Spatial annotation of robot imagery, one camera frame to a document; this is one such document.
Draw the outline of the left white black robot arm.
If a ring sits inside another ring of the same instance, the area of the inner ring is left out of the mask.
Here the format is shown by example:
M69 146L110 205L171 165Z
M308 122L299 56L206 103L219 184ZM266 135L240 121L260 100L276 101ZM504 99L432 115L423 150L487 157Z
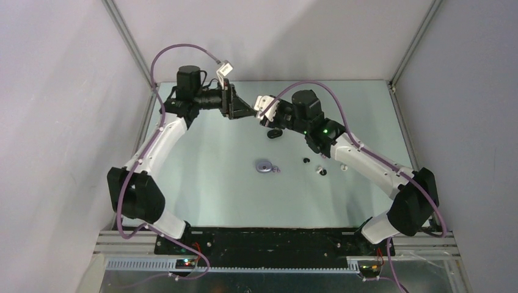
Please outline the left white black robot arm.
M180 67L177 84L159 110L161 117L154 133L123 167L113 167L107 175L114 212L119 217L143 221L146 228L158 230L162 237L169 236L169 245L178 254L191 251L193 238L185 233L188 223L166 208L165 196L153 177L201 110L217 109L230 120L256 114L226 78L232 69L223 61L216 71L217 86L211 89L203 85L199 67Z

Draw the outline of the purple earbud charging case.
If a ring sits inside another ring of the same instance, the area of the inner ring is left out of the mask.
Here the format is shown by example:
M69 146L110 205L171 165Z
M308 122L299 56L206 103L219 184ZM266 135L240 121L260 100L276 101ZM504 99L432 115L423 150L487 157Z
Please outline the purple earbud charging case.
M258 173L271 173L273 171L273 165L268 160L259 160L255 164L255 169Z

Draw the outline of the black earbud charging case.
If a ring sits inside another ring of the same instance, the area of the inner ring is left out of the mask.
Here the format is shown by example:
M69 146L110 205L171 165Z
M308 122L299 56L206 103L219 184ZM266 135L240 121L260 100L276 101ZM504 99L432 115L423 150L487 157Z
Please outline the black earbud charging case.
M267 138L276 139L283 135L283 131L281 129L271 129L267 132Z

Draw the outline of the aluminium frame post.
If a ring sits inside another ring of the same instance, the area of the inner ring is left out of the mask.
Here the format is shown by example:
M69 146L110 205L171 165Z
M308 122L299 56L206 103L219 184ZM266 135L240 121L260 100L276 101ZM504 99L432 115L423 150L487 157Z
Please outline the aluminium frame post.
M125 19L122 15L116 1L113 0L102 0L101 1L110 16L115 28L118 30L119 35L122 38L122 41L126 45L131 57L134 60L138 70L140 71L142 77L144 78L147 85L152 88L155 83L151 80L150 69L143 57L137 42L135 41Z
M396 70L394 74L392 75L391 79L389 80L389 89L392 91L392 93L396 93L397 84L399 80L401 79L407 65L409 64L411 58L413 57L414 53L416 52L421 40L425 36L425 34L428 31L428 28L430 27L431 23L433 22L437 12L441 8L443 4L443 0L433 0L428 7L425 16L423 17L422 21L420 22L418 29L416 30L414 36L412 37L409 46L405 50L405 53L400 60L398 66L396 67Z

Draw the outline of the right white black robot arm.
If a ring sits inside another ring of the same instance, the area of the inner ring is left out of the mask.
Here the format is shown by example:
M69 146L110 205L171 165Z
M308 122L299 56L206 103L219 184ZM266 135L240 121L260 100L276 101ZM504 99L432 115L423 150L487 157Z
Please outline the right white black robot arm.
M313 90L300 90L291 101L258 96L254 109L261 125L304 135L308 147L334 159L375 183L392 201L390 209L368 219L355 239L363 255L373 254L383 240L416 235L439 206L435 176L427 168L415 171L373 153L344 125L327 118Z

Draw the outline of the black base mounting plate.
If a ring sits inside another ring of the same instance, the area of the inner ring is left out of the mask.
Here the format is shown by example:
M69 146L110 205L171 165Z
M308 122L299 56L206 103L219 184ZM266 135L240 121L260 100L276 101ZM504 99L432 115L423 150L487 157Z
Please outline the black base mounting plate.
M223 228L191 227L182 247L162 236L156 255L205 255L211 265L246 267L345 265L348 257L395 255L386 241L371 244L353 228Z

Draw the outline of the left aluminium frame post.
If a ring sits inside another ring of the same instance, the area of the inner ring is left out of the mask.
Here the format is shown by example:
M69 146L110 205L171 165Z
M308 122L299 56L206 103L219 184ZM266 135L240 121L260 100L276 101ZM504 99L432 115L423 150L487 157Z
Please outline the left aluminium frame post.
M131 57L134 60L138 70L140 71L142 77L144 78L147 85L152 88L155 83L151 80L150 69L143 57L137 42L135 41L125 19L122 15L116 1L113 0L102 0L101 1L110 16L115 28L118 30L119 35L122 38L122 41L126 45Z

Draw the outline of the right aluminium frame post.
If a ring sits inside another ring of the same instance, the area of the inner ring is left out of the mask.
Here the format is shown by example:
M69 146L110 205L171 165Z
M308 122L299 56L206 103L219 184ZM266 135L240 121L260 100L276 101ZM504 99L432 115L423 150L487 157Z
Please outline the right aluminium frame post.
M407 65L409 64L411 58L413 57L414 53L416 52L421 40L425 36L425 34L428 31L428 28L430 27L431 23L433 22L437 12L441 8L443 4L443 0L433 0L428 7L425 16L423 17L422 21L420 22L418 29L416 30L414 36L412 37L409 46L405 50L405 53L400 60L398 66L396 67L396 70L394 74L392 75L391 79L389 80L389 89L392 91L392 93L396 93L397 84L399 80L401 79Z

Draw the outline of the aluminium front frame rail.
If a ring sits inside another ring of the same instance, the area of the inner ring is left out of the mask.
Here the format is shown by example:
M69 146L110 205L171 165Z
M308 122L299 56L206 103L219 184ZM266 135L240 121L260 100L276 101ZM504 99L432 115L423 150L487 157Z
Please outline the aluminium front frame rail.
M156 234L140 232L125 240L115 231L102 231L94 246L94 254L121 256L151 256L155 248ZM444 238L436 238L425 233L413 237L398 235L393 237L396 255L407 259L461 259L454 236L449 233Z

